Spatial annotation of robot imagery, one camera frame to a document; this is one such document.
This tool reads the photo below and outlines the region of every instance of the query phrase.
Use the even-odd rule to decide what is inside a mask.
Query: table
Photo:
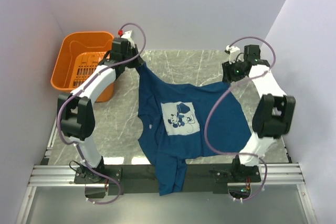
[[[148,67],[167,83],[191,83],[204,86],[222,80],[221,63],[228,55],[219,50],[147,50],[142,54]],[[106,164],[148,164],[138,138],[142,123],[138,116],[139,75],[127,69],[114,84],[114,95],[105,103],[95,103],[93,110],[96,128],[93,133],[98,151]],[[252,82],[242,84],[233,91],[243,108],[251,129],[252,118],[259,103],[257,90]],[[187,163],[231,163],[232,156],[212,156],[189,159]],[[54,136],[49,165],[67,165],[79,159],[77,150],[63,144]],[[272,145],[265,155],[267,163],[288,163],[283,139]]]

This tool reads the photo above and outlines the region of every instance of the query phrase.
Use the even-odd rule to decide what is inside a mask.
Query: cartoon character print
[[[176,105],[176,110],[176,114],[171,114],[168,122],[172,124],[174,128],[190,125],[191,131],[188,132],[193,132],[192,124],[195,123],[195,116],[190,111],[190,108],[184,103],[179,103]]]

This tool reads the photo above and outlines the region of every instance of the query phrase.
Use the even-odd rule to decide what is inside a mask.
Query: orange plastic laundry basket
[[[105,31],[74,33],[67,36],[62,44],[51,85],[63,92],[71,92],[80,86],[96,69],[106,51],[111,50],[113,35]],[[113,83],[97,98],[106,102],[113,95]]]

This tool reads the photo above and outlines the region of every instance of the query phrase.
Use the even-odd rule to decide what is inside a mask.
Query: wall
[[[146,32],[148,49],[222,49],[242,36],[265,38],[285,0],[47,2],[66,34],[80,30],[117,34],[122,24],[137,22]]]
[[[63,35],[43,0],[0,0],[0,217],[14,223],[56,113],[50,77]]]
[[[273,73],[279,85],[297,99],[289,153],[326,224],[336,223],[335,17],[335,0],[287,0],[266,38],[278,54]]]

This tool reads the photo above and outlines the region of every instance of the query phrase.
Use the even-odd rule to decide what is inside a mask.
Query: purple cable
[[[234,42],[232,42],[230,44],[230,47],[233,46],[235,43],[237,43],[238,41],[241,41],[243,39],[257,39],[257,40],[260,40],[261,42],[265,43],[269,49],[272,51],[272,54],[273,54],[273,62],[272,64],[270,65],[269,69],[272,69],[272,67],[274,66],[275,62],[276,62],[276,55],[275,55],[275,52],[272,48],[272,46],[267,43],[266,41],[264,41],[263,39],[261,38],[258,38],[258,37],[254,37],[254,36],[248,36],[248,37],[243,37],[243,38],[240,38]],[[219,155],[248,155],[248,156],[253,156],[253,157],[257,157],[265,166],[265,175],[264,175],[264,179],[263,181],[261,182],[261,185],[260,187],[258,188],[258,190],[256,190],[256,192],[254,194],[252,194],[250,197],[246,198],[246,199],[243,199],[243,201],[246,201],[246,200],[250,200],[252,198],[254,198],[263,188],[263,186],[265,185],[265,182],[266,182],[266,177],[267,177],[267,164],[266,162],[261,158],[259,157],[257,154],[254,154],[254,153],[245,153],[245,152],[242,152],[242,153],[236,153],[236,152],[221,152],[215,148],[213,148],[209,142],[209,139],[208,139],[208,126],[209,126],[209,122],[210,122],[210,119],[212,117],[212,115],[214,114],[215,110],[217,109],[217,107],[219,106],[219,104],[224,100],[224,98],[232,91],[234,90],[236,87],[238,87],[239,85],[243,84],[243,83],[249,83],[250,81],[252,81],[253,79],[257,79],[257,78],[260,78],[260,77],[263,77],[264,75],[267,74],[268,71],[265,71],[263,74],[259,75],[259,76],[255,76],[255,77],[252,77],[252,78],[247,78],[247,79],[244,79],[242,81],[238,81],[236,83],[234,83],[233,85],[231,85],[220,97],[219,99],[215,102],[215,105],[212,107],[212,109],[210,110],[210,113],[206,119],[206,122],[205,122],[205,128],[204,128],[204,138],[205,138],[205,143],[207,144],[207,146],[209,147],[210,150],[212,150],[214,153],[217,153]]]
[[[130,61],[136,59],[136,58],[143,52],[143,50],[145,49],[145,46],[146,46],[146,35],[145,35],[144,31],[143,31],[142,28],[141,28],[138,24],[136,24],[136,23],[126,23],[126,24],[124,24],[124,25],[120,28],[120,30],[122,30],[122,29],[123,29],[125,26],[127,26],[127,25],[133,25],[133,26],[136,26],[136,27],[140,30],[140,32],[142,33],[142,35],[143,35],[143,46],[142,46],[141,50],[139,51],[139,53],[138,53],[137,55],[133,56],[132,58],[128,59],[128,60],[124,60],[124,61],[120,61],[120,62],[114,63],[114,64],[112,64],[112,65],[110,65],[110,66],[108,66],[108,67],[103,68],[102,70],[100,70],[98,73],[96,73],[96,74],[95,74],[95,75],[88,81],[88,83],[86,83],[86,84],[84,85],[84,87],[82,88],[82,90],[80,90],[80,91],[78,91],[77,93],[73,94],[68,100],[66,100],[66,101],[63,103],[63,105],[61,106],[61,108],[59,109],[59,112],[58,112],[58,114],[57,114],[57,132],[58,132],[58,134],[59,134],[59,137],[61,138],[61,141],[62,141],[64,144],[66,144],[66,145],[76,144],[76,148],[77,148],[78,153],[79,153],[79,156],[82,158],[82,160],[85,160],[85,157],[84,157],[83,152],[81,151],[79,145],[77,144],[77,142],[76,142],[76,141],[67,142],[67,141],[65,140],[63,134],[62,134],[62,130],[61,130],[61,115],[62,115],[63,110],[65,109],[65,107],[69,104],[69,102],[71,102],[75,97],[79,96],[79,95],[83,92],[83,90],[86,89],[86,88],[87,88],[87,87],[88,87],[88,86],[89,86],[89,85],[90,85],[90,84],[91,84],[91,83],[92,83],[92,82],[93,82],[93,81],[94,81],[94,80],[95,80],[101,73],[103,73],[104,71],[106,71],[106,70],[108,70],[108,69],[110,69],[110,68],[113,68],[113,67],[115,67],[115,66],[118,66],[118,65],[121,65],[121,64],[128,63],[128,62],[130,62]],[[94,174],[96,174],[96,175],[98,175],[98,176],[100,176],[100,177],[103,177],[103,178],[108,179],[109,181],[111,181],[111,182],[113,182],[114,184],[116,184],[116,185],[118,186],[118,188],[119,188],[119,191],[118,191],[117,196],[115,196],[112,200],[109,200],[109,201],[106,201],[106,202],[96,202],[96,201],[94,201],[94,200],[92,200],[92,199],[88,199],[88,200],[89,200],[90,202],[94,203],[94,204],[97,204],[97,205],[106,205],[106,204],[109,204],[109,203],[112,203],[112,202],[116,201],[116,200],[119,198],[119,196],[121,195],[121,190],[122,190],[122,189],[121,189],[120,184],[119,184],[115,179],[113,179],[113,178],[111,178],[111,177],[109,177],[109,176],[106,176],[106,175],[104,175],[104,174],[101,174],[101,173],[95,171],[95,170],[92,168],[92,166],[91,166],[87,161],[85,161],[84,163],[85,163],[86,167],[87,167],[91,172],[93,172]]]

